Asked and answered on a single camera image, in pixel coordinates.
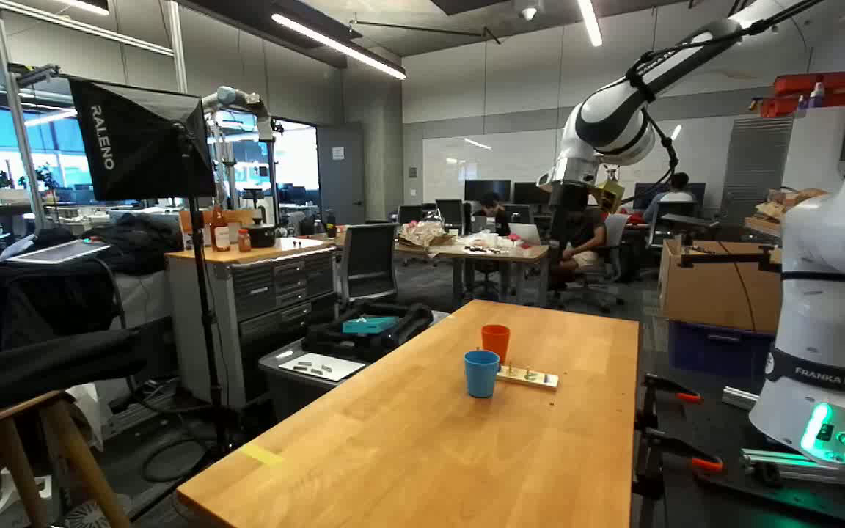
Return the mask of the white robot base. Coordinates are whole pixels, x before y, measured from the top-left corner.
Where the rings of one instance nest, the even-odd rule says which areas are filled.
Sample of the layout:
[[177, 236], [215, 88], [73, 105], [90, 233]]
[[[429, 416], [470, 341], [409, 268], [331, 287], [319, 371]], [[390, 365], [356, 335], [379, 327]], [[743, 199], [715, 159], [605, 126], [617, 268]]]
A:
[[845, 180], [780, 220], [780, 313], [749, 423], [845, 466]]

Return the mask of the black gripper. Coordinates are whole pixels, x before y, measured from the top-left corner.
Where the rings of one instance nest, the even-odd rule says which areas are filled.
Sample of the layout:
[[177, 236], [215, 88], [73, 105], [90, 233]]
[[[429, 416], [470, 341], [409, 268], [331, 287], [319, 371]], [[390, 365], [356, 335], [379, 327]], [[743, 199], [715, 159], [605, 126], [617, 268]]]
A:
[[548, 237], [558, 244], [582, 244], [589, 237], [589, 187], [583, 183], [554, 183], [551, 186], [551, 230]]

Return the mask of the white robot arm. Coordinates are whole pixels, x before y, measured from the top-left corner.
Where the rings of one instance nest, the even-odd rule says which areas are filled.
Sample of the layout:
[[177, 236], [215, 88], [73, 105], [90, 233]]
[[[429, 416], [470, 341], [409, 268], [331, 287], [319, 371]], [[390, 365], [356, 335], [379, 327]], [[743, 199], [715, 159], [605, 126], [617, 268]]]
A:
[[655, 124], [649, 105], [660, 90], [721, 57], [749, 35], [759, 35], [821, 0], [752, 0], [746, 10], [714, 22], [685, 41], [645, 49], [620, 80], [602, 86], [572, 105], [551, 173], [551, 237], [567, 240], [569, 220], [586, 209], [586, 176], [602, 164], [638, 164], [664, 143], [668, 171], [679, 168], [668, 134]]

